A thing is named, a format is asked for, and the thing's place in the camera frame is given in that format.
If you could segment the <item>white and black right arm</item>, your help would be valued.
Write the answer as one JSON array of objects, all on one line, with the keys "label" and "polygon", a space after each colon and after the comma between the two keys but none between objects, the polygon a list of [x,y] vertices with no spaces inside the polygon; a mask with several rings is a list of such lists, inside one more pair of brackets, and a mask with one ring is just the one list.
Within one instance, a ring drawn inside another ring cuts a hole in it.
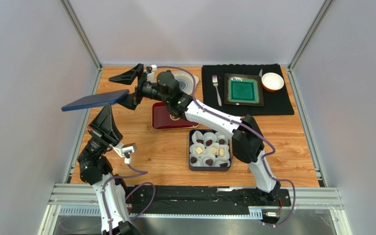
[{"label": "white and black right arm", "polygon": [[157,66],[154,65],[145,67],[137,64],[125,73],[110,77],[110,82],[125,85],[137,81],[135,91],[120,104],[134,110],[143,98],[161,101],[174,117],[197,122],[223,134],[232,143],[232,154],[248,165],[262,196],[269,201],[276,200],[281,184],[270,170],[266,160],[268,153],[264,148],[271,147],[270,155],[276,150],[262,135],[254,117],[231,116],[211,108],[180,89],[179,82],[171,72],[172,67],[155,75],[156,69]]}]

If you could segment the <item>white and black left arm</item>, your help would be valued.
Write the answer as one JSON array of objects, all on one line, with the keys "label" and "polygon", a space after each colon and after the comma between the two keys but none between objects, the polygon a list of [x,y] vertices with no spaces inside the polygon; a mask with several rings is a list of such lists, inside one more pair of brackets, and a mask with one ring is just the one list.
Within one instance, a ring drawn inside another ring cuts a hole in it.
[{"label": "white and black left arm", "polygon": [[111,104],[106,103],[87,128],[91,138],[79,154],[80,179],[95,191],[101,217],[103,235],[139,235],[131,222],[126,204],[125,183],[116,183],[123,176],[114,176],[105,156],[120,144],[122,134],[117,129]]}]

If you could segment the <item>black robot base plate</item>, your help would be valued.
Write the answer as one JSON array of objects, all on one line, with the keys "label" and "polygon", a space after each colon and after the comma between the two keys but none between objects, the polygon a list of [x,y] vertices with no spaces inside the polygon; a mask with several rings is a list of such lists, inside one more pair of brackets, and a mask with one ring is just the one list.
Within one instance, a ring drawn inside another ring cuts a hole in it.
[{"label": "black robot base plate", "polygon": [[292,196],[280,189],[267,199],[256,188],[145,185],[126,198],[132,213],[187,215],[247,215],[249,207],[290,207]]}]

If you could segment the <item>oval white chocolate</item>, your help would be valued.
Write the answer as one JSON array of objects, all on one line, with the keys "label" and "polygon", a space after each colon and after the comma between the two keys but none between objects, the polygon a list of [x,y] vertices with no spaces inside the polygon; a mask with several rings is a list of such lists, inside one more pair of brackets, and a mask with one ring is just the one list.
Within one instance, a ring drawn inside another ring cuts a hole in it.
[{"label": "oval white chocolate", "polygon": [[224,157],[224,156],[225,156],[225,150],[224,150],[223,148],[220,148],[220,149],[219,149],[219,152],[218,152],[218,155],[219,155],[220,157]]}]

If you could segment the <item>dark blue box lid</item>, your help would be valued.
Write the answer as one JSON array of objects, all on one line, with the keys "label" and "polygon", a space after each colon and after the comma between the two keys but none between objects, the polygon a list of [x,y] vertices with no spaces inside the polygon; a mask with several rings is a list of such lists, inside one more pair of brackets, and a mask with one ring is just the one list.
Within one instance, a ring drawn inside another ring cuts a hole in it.
[{"label": "dark blue box lid", "polygon": [[61,108],[62,112],[90,109],[94,107],[102,107],[106,103],[111,105],[122,101],[129,94],[129,90],[118,90],[102,94],[94,94],[82,97],[72,103],[69,103]]}]

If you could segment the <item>white cube chocolate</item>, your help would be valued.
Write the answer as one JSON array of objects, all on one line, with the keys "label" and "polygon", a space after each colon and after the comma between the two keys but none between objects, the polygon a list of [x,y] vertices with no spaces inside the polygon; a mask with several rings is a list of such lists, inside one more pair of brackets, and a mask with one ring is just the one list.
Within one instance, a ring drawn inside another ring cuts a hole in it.
[{"label": "white cube chocolate", "polygon": [[201,147],[196,148],[197,154],[201,154],[204,150]]}]

